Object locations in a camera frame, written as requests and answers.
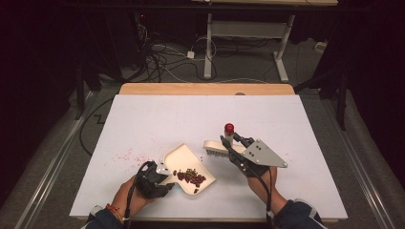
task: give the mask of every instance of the red cap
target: red cap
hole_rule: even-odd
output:
[[[226,135],[233,135],[235,132],[233,130],[233,125],[232,123],[226,123],[225,125],[225,134]]]

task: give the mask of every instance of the black cable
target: black cable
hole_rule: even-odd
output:
[[[79,132],[80,144],[81,144],[81,147],[83,148],[83,150],[84,150],[84,151],[86,152],[86,154],[88,154],[89,156],[92,156],[93,154],[90,153],[90,151],[86,148],[86,146],[84,145],[84,142],[83,142],[82,133],[83,133],[84,126],[85,126],[86,123],[89,121],[90,117],[92,117],[93,114],[94,114],[98,109],[100,109],[102,106],[104,106],[105,104],[107,104],[108,102],[113,101],[113,100],[114,100],[114,98],[109,98],[109,99],[107,99],[106,101],[102,102],[100,105],[98,105],[98,106],[86,117],[86,119],[85,119],[84,122],[83,122],[83,125],[82,125],[81,128],[80,128],[80,132]]]
[[[135,175],[134,182],[132,183],[131,188],[128,191],[127,205],[126,205],[126,208],[125,208],[125,215],[124,215],[124,226],[123,226],[124,229],[129,229],[129,227],[131,225],[131,219],[130,219],[131,200],[132,200],[132,195],[134,194],[135,185],[137,183],[139,171],[141,171],[148,163],[149,163],[149,161],[146,161],[140,166],[140,168],[138,169],[137,174]]]
[[[267,187],[266,183],[263,181],[263,179],[258,174],[256,174],[256,172],[254,172],[250,167],[248,167],[248,166],[245,166],[245,167],[249,170],[249,172],[251,172],[256,178],[259,179],[259,181],[262,183],[263,187],[266,190],[266,194],[267,194],[266,221],[267,221],[268,225],[270,226],[270,228],[272,229],[274,227],[273,227],[273,224],[271,222],[271,217],[268,215],[268,212],[271,211],[271,182],[272,182],[272,180],[271,180],[270,168],[268,168],[268,170],[270,172],[270,189],[268,190],[268,187]]]

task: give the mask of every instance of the wooden table edge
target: wooden table edge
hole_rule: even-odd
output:
[[[292,95],[289,84],[126,83],[119,94],[161,95]]]

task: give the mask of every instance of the dark background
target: dark background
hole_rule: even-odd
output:
[[[348,6],[371,3],[375,7],[369,13],[342,16],[339,24],[330,16],[297,16],[290,39],[300,42],[311,37],[324,41],[332,35],[314,77],[346,60],[348,86],[359,113],[404,186],[401,167],[405,163],[405,32],[402,29],[405,8],[400,0],[339,2]],[[149,16],[151,26],[163,25],[168,35],[183,37],[185,42],[195,38],[193,33],[205,30],[199,15],[152,13]],[[167,23],[173,21],[182,22],[189,30]],[[89,32],[89,26],[96,29]],[[78,64],[83,65],[86,82],[96,89],[97,71],[119,76],[119,60],[106,35],[102,13],[83,20],[75,12],[61,9],[56,1],[2,2],[0,29],[2,204],[41,140],[71,106],[68,96],[75,88]],[[95,40],[102,44],[102,50],[95,46]],[[102,70],[89,67],[90,62]]]

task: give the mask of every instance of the hand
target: hand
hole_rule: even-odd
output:
[[[119,190],[116,193],[116,196],[114,197],[113,202],[111,205],[114,207],[118,208],[118,213],[120,216],[124,217],[125,215],[125,208],[126,208],[126,202],[127,202],[127,197],[128,197],[128,192],[129,189],[131,188],[132,184],[134,183],[135,176],[131,177],[128,181],[125,183],[121,184]],[[156,199],[155,198],[144,198],[140,195],[138,192],[137,188],[134,189],[134,194],[132,195],[131,199],[131,213],[130,217],[136,215],[137,213],[142,210],[144,206],[146,206],[149,203],[154,202]]]
[[[287,201],[276,189],[277,181],[277,167],[270,167],[268,173],[262,175],[262,180],[265,182],[268,190],[271,192],[271,206],[270,209],[274,215],[287,204]],[[267,203],[267,192],[263,184],[256,177],[248,177],[247,183],[250,189],[264,202]]]

